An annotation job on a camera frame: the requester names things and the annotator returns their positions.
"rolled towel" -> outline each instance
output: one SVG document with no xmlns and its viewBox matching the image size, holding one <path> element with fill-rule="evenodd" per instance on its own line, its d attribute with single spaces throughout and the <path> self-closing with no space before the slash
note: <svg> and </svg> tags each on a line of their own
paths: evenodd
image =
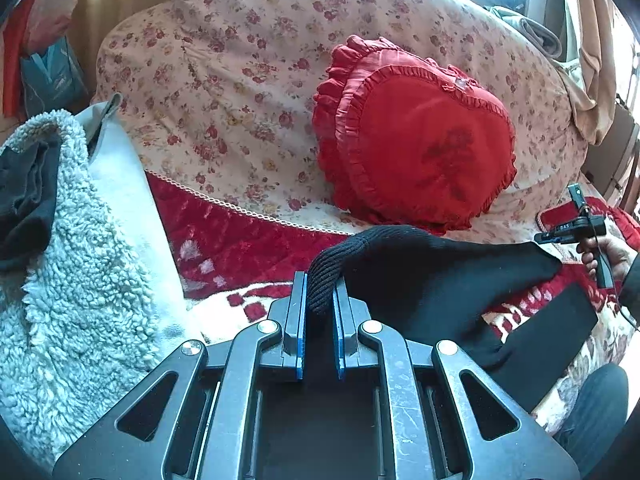
<svg viewBox="0 0 640 480">
<path fill-rule="evenodd" d="M 506 7 L 491 7 L 489 12 L 511 25 L 549 59 L 557 59 L 562 54 L 560 40 L 544 25 Z"/>
</svg>

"jeans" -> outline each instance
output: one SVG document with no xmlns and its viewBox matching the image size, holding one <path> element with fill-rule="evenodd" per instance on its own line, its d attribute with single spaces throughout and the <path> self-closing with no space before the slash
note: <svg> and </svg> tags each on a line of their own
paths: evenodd
<svg viewBox="0 0 640 480">
<path fill-rule="evenodd" d="M 584 382 L 573 411 L 555 436 L 574 459 L 581 478 L 591 472 L 622 431 L 628 394 L 626 372 L 612 363 Z"/>
</svg>

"pillow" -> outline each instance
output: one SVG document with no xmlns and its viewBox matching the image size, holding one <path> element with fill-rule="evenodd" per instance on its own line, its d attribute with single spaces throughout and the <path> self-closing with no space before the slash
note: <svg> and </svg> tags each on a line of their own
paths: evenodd
<svg viewBox="0 0 640 480">
<path fill-rule="evenodd" d="M 514 179 L 504 105 L 454 66 L 350 36 L 318 86 L 318 163 L 334 203 L 372 223 L 470 228 Z"/>
</svg>

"hand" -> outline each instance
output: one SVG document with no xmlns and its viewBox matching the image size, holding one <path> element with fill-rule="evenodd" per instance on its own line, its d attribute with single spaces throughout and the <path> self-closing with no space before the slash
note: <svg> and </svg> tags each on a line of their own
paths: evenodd
<svg viewBox="0 0 640 480">
<path fill-rule="evenodd" d="M 596 244 L 596 238 L 582 240 L 578 244 L 577 251 L 582 254 L 582 262 L 592 278 L 595 278 L 598 262 L 594 259 L 591 250 L 598 245 L 600 246 L 600 252 L 606 254 L 609 259 L 613 279 L 622 282 L 638 253 L 625 242 L 611 235 L 598 237 L 598 244 Z"/>
</svg>

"cable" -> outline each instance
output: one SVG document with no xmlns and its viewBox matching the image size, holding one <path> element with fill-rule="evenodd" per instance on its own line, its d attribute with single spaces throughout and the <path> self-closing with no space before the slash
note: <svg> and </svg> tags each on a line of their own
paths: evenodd
<svg viewBox="0 0 640 480">
<path fill-rule="evenodd" d="M 596 234 L 596 228 L 594 227 L 593 223 L 591 223 L 591 212 L 590 211 L 587 211 L 587 221 L 589 222 L 589 225 L 591 226 L 591 229 L 593 230 L 593 237 L 596 239 L 596 247 L 602 253 L 602 250 L 600 249 L 600 243 L 598 241 L 598 235 Z M 607 264 L 604 263 L 603 259 L 600 259 L 598 264 L 599 265 L 600 264 L 607 265 Z M 613 279 L 613 272 L 611 272 L 611 267 L 607 266 L 607 269 L 609 270 L 609 274 L 611 275 L 611 281 L 613 282 L 613 295 L 616 298 L 616 304 L 618 305 L 618 310 L 620 311 L 620 314 L 622 314 L 622 317 L 626 319 L 626 322 L 628 322 L 629 325 L 631 325 L 633 327 L 635 332 L 640 332 L 640 328 L 638 328 L 638 325 L 636 325 L 636 323 L 634 323 L 631 319 L 629 319 L 629 317 L 622 310 L 622 305 L 620 304 L 620 298 L 618 297 L 618 289 L 616 287 L 616 280 Z"/>
</svg>

